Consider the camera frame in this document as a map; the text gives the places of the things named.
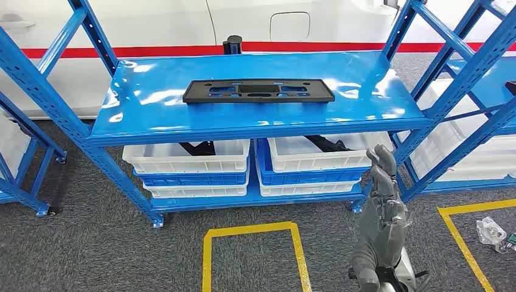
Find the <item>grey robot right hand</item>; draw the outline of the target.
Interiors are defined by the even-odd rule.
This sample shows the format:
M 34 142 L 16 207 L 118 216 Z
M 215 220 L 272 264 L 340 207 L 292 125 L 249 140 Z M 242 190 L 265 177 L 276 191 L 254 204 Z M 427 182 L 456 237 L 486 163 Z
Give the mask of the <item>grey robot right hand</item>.
M 372 161 L 372 187 L 359 219 L 351 264 L 361 291 L 378 291 L 378 267 L 393 268 L 405 244 L 407 216 L 396 181 L 396 160 L 382 144 L 366 156 Z

